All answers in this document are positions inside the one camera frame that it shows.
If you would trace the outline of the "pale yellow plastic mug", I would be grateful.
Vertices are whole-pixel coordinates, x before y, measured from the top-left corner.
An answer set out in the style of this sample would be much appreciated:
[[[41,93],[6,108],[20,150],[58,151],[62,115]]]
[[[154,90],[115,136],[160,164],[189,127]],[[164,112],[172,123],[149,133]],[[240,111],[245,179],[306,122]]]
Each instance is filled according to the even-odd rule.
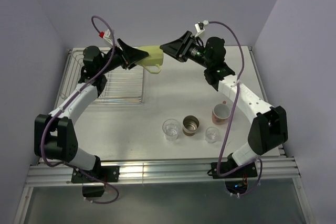
[[[160,46],[140,46],[137,49],[146,51],[149,55],[135,64],[143,67],[150,74],[160,73],[161,66],[163,65],[163,51],[160,49]]]

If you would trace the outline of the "large clear plastic tumbler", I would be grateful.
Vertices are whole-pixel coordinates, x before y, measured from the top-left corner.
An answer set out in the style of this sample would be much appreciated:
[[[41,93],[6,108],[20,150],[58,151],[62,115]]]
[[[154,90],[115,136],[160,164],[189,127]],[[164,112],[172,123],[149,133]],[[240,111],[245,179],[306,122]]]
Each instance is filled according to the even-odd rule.
[[[166,140],[175,141],[181,130],[180,123],[178,120],[168,119],[163,123],[162,130]]]

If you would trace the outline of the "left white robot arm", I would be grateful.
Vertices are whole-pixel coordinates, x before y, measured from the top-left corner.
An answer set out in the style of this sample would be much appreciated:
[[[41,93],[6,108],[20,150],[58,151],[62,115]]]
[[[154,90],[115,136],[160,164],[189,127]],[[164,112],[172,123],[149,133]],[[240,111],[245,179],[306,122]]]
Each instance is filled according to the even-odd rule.
[[[91,182],[102,176],[101,160],[78,146],[74,125],[84,110],[98,98],[107,84],[106,73],[121,67],[129,70],[149,53],[118,39],[118,46],[102,52],[97,46],[83,50],[80,78],[73,93],[49,114],[40,114],[34,123],[34,152],[52,167],[66,164]]]

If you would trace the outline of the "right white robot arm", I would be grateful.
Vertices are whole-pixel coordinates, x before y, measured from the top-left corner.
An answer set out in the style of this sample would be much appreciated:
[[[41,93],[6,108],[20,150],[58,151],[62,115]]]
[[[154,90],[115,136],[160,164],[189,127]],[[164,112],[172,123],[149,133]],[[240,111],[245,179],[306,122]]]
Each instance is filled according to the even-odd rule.
[[[226,162],[217,161],[218,178],[240,176],[246,165],[288,140],[285,109],[262,100],[241,82],[240,75],[225,62],[224,43],[221,38],[210,37],[205,46],[200,46],[196,37],[187,31],[182,37],[160,46],[165,54],[179,62],[190,59],[205,67],[207,83],[227,96],[233,102],[232,110],[239,108],[251,123],[247,143],[231,153]]]

